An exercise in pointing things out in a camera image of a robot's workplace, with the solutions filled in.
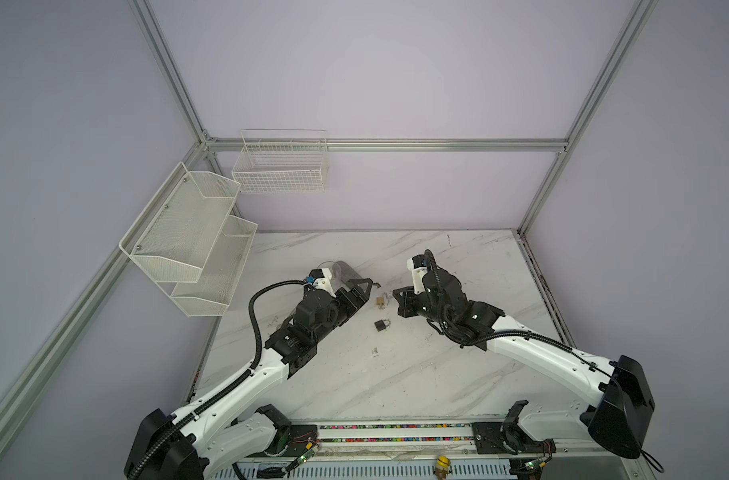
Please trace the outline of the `black padlock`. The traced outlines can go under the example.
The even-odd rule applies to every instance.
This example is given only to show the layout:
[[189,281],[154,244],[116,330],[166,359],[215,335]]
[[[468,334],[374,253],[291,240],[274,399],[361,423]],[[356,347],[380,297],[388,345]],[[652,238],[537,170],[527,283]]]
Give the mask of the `black padlock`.
[[376,322],[374,322],[374,326],[378,332],[382,332],[390,326],[390,320],[389,319],[377,320]]

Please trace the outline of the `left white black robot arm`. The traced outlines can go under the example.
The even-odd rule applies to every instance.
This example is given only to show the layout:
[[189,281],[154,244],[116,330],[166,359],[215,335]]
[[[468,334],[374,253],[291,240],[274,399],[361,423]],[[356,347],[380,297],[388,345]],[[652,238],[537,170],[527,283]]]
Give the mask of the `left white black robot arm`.
[[[262,339],[256,301],[278,288],[304,288],[288,324],[268,340]],[[156,409],[138,426],[124,476],[128,479],[202,479],[216,462],[206,454],[220,434],[232,430],[232,421],[264,393],[292,378],[316,353],[318,345],[334,329],[352,319],[368,302],[376,283],[360,278],[344,283],[334,292],[322,280],[284,280],[266,286],[248,301],[248,317],[254,332],[254,358],[202,397],[166,414]]]

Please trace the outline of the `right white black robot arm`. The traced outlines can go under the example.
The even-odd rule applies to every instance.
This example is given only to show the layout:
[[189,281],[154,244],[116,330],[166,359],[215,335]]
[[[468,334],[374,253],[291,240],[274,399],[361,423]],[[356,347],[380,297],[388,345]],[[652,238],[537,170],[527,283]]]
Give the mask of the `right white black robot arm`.
[[393,290],[397,314],[420,316],[461,348],[476,347],[511,358],[568,389],[584,410],[525,412],[514,407],[515,426],[528,438],[589,438],[627,459],[643,454],[655,402],[642,365],[586,353],[516,321],[502,309],[467,298],[459,280],[423,267],[410,286]]

